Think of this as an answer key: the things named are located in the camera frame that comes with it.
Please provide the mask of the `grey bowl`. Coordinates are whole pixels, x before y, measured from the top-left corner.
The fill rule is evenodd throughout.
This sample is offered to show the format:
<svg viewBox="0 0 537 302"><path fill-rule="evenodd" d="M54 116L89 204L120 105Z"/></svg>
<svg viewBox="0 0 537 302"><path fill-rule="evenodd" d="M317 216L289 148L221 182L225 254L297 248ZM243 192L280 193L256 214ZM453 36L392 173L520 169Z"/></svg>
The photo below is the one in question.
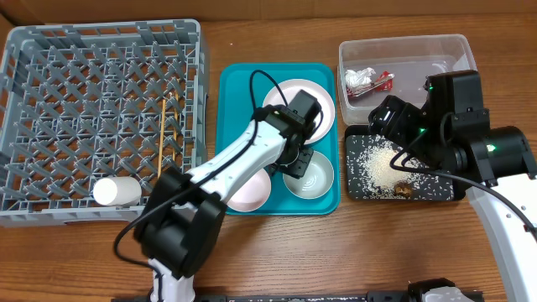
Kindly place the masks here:
<svg viewBox="0 0 537 302"><path fill-rule="evenodd" d="M302 199L315 199L329 191L335 174L329 159L322 153L315 151L305 174L300 179L283 175L284 184L293 194Z"/></svg>

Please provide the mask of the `red snack wrapper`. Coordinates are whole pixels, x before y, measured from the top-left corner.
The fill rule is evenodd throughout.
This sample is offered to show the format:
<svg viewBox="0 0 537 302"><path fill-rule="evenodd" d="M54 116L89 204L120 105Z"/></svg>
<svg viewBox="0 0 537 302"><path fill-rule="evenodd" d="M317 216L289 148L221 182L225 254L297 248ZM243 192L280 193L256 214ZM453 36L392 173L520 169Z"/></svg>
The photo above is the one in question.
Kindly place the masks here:
<svg viewBox="0 0 537 302"><path fill-rule="evenodd" d="M372 83L368 86L363 86L357 89L349 89L346 86L347 95L350 97L358 97L369 93L370 91L391 91L394 85L394 74L388 71L382 72L376 79L372 76Z"/></svg>

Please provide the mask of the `small white plate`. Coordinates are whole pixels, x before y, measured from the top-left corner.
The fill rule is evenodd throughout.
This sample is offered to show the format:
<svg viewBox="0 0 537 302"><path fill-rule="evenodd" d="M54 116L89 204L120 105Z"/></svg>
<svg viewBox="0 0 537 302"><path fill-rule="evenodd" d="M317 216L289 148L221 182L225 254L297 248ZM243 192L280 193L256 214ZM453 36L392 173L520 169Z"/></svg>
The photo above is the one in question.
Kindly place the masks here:
<svg viewBox="0 0 537 302"><path fill-rule="evenodd" d="M271 190L270 176L261 169L230 198L227 206L239 212L256 211L268 200Z"/></svg>

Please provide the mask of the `white tissue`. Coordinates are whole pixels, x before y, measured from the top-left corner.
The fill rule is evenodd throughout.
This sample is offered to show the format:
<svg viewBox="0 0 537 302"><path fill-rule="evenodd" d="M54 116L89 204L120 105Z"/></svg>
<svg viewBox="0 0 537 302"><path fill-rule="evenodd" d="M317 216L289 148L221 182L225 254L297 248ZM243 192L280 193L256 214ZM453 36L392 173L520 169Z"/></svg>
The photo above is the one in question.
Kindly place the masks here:
<svg viewBox="0 0 537 302"><path fill-rule="evenodd" d="M345 71L345 83L349 89L357 89L363 86L368 86L372 83L372 76L376 74L375 70L371 67L367 67L363 70L351 70Z"/></svg>

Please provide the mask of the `large white plate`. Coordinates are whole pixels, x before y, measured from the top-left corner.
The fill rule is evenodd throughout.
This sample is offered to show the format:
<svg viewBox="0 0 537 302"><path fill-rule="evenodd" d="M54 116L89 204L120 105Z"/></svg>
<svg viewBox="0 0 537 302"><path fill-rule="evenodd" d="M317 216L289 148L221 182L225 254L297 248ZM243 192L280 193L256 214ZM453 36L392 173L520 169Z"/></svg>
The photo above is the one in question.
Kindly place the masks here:
<svg viewBox="0 0 537 302"><path fill-rule="evenodd" d="M305 91L313 96L321 106L321 112L314 119L315 131L305 140L305 145L316 143L324 138L331 130L336 112L332 97L320 84L305 79L291 79L279 83L280 90L284 93L289 105L292 104L300 91Z"/></svg>

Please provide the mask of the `white paper cup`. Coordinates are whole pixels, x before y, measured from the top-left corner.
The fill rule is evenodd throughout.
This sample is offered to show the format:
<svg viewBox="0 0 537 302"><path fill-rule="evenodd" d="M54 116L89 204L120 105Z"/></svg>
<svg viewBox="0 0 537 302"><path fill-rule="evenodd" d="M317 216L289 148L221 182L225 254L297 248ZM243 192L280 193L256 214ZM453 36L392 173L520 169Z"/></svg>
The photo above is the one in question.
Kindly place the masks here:
<svg viewBox="0 0 537 302"><path fill-rule="evenodd" d="M130 176L106 177L95 183L92 195L102 206L135 206L142 197L142 188Z"/></svg>

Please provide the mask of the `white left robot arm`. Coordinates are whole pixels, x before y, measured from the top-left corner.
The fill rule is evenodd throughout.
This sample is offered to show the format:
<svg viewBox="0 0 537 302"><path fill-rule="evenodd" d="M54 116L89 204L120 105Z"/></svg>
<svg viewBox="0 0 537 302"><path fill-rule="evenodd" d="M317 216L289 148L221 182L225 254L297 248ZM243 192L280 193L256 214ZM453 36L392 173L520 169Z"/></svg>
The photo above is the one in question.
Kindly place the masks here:
<svg viewBox="0 0 537 302"><path fill-rule="evenodd" d="M132 232L154 273L151 301L171 301L164 280L193 276L216 244L229 199L259 170L269 166L295 179L304 176L313 155L306 140L314 134L321 105L300 90L281 105L255 107L244 133L213 159L182 173L171 167L158 178L142 214L116 236L117 247Z"/></svg>

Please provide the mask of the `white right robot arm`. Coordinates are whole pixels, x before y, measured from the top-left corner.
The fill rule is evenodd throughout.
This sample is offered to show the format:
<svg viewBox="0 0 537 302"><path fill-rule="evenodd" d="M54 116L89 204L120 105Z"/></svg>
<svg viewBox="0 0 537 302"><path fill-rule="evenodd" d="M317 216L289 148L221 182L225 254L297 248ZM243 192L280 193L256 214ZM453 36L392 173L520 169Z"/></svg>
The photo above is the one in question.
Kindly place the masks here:
<svg viewBox="0 0 537 302"><path fill-rule="evenodd" d="M536 299L536 158L515 126L492 128L480 75L461 70L430 75L418 108L386 96L368 117L369 130L402 149L392 169L447 178L467 198L493 249L510 301ZM416 158L426 166L412 169Z"/></svg>

